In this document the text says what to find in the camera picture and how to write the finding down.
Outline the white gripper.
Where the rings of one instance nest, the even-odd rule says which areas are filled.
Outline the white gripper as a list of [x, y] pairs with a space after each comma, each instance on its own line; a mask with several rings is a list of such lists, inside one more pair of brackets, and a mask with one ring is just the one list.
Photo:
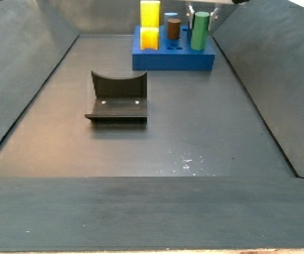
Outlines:
[[[191, 2], [202, 2], [202, 3], [214, 3], [214, 4], [229, 4], [237, 5], [249, 2], [250, 0], [178, 0], [178, 1], [191, 1]], [[187, 20], [189, 20], [189, 29], [193, 29], [193, 21], [195, 10], [191, 2], [186, 2], [186, 10], [187, 10]], [[215, 5], [214, 11], [210, 13], [210, 25], [219, 17], [221, 7]]]

